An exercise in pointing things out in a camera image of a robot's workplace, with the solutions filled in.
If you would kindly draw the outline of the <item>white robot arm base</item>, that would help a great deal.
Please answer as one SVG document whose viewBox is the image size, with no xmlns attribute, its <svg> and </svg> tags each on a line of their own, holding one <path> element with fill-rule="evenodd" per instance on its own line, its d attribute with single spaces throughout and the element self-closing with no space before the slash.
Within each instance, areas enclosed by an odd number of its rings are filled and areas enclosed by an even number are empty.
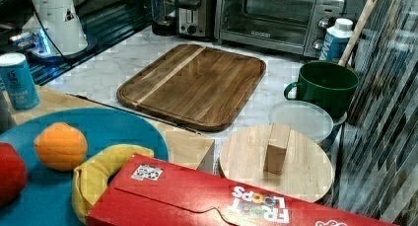
<svg viewBox="0 0 418 226">
<path fill-rule="evenodd" d="M 76 55 L 88 47 L 73 0 L 31 0 L 34 14 L 23 26 L 35 36 L 30 52 L 39 58 Z"/>
</svg>

